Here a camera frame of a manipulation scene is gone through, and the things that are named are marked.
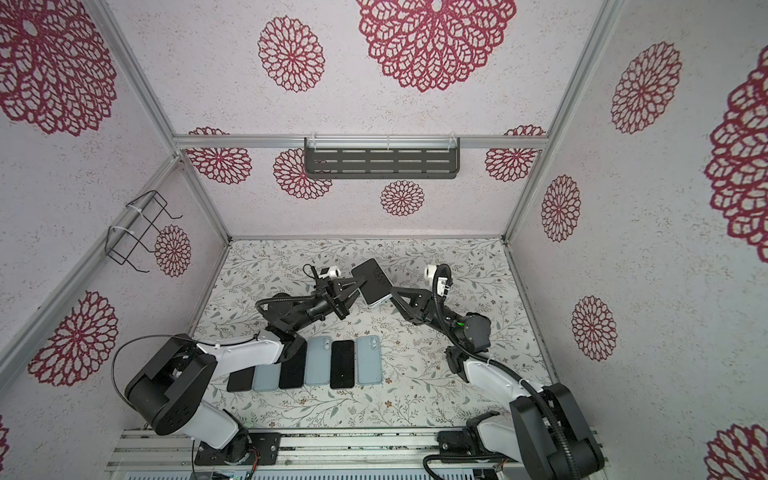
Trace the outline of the black smartphone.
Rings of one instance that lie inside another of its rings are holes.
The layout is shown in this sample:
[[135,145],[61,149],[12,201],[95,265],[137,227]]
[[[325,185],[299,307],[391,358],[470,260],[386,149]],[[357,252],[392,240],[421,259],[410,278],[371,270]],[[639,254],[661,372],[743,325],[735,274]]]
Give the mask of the black smartphone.
[[378,261],[370,258],[355,266],[351,273],[365,282],[359,288],[366,304],[373,308],[391,299],[393,285]]

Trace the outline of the light blue phone case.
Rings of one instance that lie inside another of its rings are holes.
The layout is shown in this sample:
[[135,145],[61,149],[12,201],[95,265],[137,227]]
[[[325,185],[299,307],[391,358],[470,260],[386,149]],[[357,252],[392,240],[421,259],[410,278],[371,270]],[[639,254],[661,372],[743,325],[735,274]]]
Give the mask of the light blue phone case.
[[331,345],[330,336],[316,336],[307,340],[305,385],[322,386],[330,383]]
[[279,389],[281,364],[263,364],[255,367],[252,382],[254,392],[271,392]]
[[356,375],[359,385],[377,385],[383,381],[381,339],[378,335],[355,341]]

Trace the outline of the black phone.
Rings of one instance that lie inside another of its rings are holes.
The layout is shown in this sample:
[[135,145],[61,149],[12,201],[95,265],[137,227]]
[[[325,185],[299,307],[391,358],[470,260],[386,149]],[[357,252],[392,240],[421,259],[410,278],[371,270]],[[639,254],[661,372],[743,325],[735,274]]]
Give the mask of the black phone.
[[331,389],[349,389],[355,385],[355,342],[334,341],[331,345]]
[[306,358],[307,344],[304,343],[293,357],[281,364],[279,389],[298,389],[304,385]]

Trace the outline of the black phone removed from case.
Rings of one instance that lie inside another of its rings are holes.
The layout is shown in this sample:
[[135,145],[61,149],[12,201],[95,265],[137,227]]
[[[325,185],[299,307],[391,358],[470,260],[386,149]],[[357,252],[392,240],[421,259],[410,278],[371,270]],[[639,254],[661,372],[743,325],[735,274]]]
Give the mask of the black phone removed from case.
[[248,392],[253,389],[255,367],[249,367],[232,372],[227,381],[226,391],[231,393]]

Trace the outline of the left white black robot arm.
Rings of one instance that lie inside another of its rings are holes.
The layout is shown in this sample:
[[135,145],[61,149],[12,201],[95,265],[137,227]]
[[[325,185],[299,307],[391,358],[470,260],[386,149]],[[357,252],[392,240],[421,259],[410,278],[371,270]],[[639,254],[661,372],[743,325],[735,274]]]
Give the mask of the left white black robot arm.
[[365,283],[361,276],[317,277],[309,295],[261,299],[256,308],[267,325],[251,337],[214,341],[164,334],[166,342],[118,394],[156,434],[184,434],[223,463],[243,464],[255,454],[249,430],[204,400],[210,381],[292,359],[306,344],[300,331],[332,314],[346,318]]

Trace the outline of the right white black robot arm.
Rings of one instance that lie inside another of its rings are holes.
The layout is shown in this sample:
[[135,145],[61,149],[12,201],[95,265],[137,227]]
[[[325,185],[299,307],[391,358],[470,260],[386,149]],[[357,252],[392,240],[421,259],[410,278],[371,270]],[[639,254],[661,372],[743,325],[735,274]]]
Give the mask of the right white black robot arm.
[[444,334],[450,371],[507,409],[505,415],[491,412],[466,422],[471,457],[505,457],[522,464],[532,479],[585,479],[605,467],[601,447],[565,385],[526,380],[490,357],[488,317],[457,314],[444,297],[424,289],[394,287],[391,300],[405,320]]

